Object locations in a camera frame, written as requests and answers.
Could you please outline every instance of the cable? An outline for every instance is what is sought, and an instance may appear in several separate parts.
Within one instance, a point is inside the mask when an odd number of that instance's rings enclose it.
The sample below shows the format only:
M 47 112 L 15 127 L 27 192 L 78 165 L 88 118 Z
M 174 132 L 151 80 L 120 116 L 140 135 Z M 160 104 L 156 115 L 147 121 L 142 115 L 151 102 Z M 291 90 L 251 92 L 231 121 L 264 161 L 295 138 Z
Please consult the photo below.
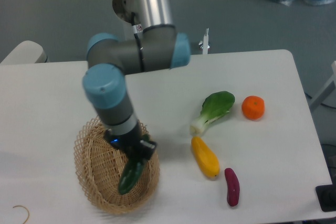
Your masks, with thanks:
M 304 93 L 306 95 L 306 97 L 308 97 L 309 99 L 312 99 L 312 96 L 311 95 L 308 95 L 306 92 Z M 330 105 L 327 105 L 325 103 L 321 103 L 321 105 L 323 107 L 326 107 L 326 108 L 329 108 L 329 109 L 333 109 L 333 110 L 336 110 L 336 107 L 333 107 L 333 106 L 330 106 Z
M 131 25 L 132 26 L 135 26 L 135 13 L 132 12 L 131 13 Z M 138 53 L 139 53 L 139 60 L 140 60 L 140 68 L 141 68 L 141 72 L 145 72 L 145 65 L 144 65 L 144 62 L 143 62 L 143 54 L 142 54 L 142 47 L 141 47 L 141 42 L 140 42 L 140 39 L 138 37 L 138 33 L 135 33 L 134 34 L 134 37 L 135 37 L 135 41 L 137 43 L 137 46 L 138 46 Z
M 333 145 L 333 144 L 321 144 L 321 146 L 332 146 L 332 147 L 336 147 L 336 145 Z

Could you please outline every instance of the toy vegetable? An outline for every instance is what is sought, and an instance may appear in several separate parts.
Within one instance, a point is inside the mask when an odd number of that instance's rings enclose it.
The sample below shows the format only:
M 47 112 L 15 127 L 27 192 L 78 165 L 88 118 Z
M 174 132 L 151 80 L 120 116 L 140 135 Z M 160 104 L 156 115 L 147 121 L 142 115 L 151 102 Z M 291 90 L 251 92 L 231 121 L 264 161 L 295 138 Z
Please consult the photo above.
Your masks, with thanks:
M 229 109 L 235 103 L 235 96 L 227 91 L 221 91 L 209 95 L 202 104 L 202 110 L 190 125 L 190 133 L 199 135 L 219 118 L 229 113 Z
M 219 174 L 219 161 L 216 155 L 198 136 L 191 139 L 191 146 L 203 174 L 209 178 L 216 177 Z
M 250 120 L 261 118 L 265 112 L 264 100 L 254 95 L 245 98 L 241 107 L 244 116 Z

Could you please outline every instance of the woven basket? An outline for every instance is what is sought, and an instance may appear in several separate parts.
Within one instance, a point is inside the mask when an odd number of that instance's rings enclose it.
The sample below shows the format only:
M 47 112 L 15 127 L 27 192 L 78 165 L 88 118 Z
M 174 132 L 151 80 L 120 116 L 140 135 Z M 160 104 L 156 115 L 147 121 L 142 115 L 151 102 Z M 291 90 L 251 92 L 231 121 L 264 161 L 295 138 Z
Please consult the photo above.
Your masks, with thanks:
M 148 134 L 141 124 L 142 134 Z M 147 162 L 134 188 L 118 193 L 119 178 L 127 162 L 126 155 L 103 138 L 104 126 L 97 117 L 83 127 L 75 141 L 75 165 L 79 184 L 88 200 L 110 214 L 124 214 L 141 207 L 154 193 L 159 181 L 160 165 L 155 152 Z

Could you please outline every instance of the yellow vegetable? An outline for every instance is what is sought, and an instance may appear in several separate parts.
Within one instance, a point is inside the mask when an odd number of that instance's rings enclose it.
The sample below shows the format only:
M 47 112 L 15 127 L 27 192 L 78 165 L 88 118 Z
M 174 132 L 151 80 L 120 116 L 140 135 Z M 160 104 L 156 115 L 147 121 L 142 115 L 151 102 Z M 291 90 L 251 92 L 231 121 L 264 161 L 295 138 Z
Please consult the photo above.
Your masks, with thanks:
M 216 177 L 219 174 L 219 161 L 216 155 L 198 136 L 191 139 L 191 146 L 198 166 L 204 175 L 209 178 Z

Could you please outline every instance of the white table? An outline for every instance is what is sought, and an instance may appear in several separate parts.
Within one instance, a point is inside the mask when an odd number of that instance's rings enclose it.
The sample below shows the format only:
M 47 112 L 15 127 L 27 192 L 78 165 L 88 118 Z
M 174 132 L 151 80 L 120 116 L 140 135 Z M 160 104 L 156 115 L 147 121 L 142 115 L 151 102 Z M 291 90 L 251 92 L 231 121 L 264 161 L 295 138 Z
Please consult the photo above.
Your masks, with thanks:
M 96 114 L 81 87 L 85 62 L 0 66 L 0 223 L 272 223 L 330 218 L 315 187 L 330 184 L 299 76 L 285 50 L 192 56 L 187 67 L 127 76 L 141 121 L 158 142 L 160 182 L 152 200 L 125 216 L 104 214 L 75 175 L 77 133 Z M 221 170 L 240 181 L 239 205 L 226 182 L 207 180 L 190 150 L 189 123 L 211 93 L 236 97 L 230 115 L 203 140 Z M 249 95 L 265 100 L 259 122 L 244 118 Z

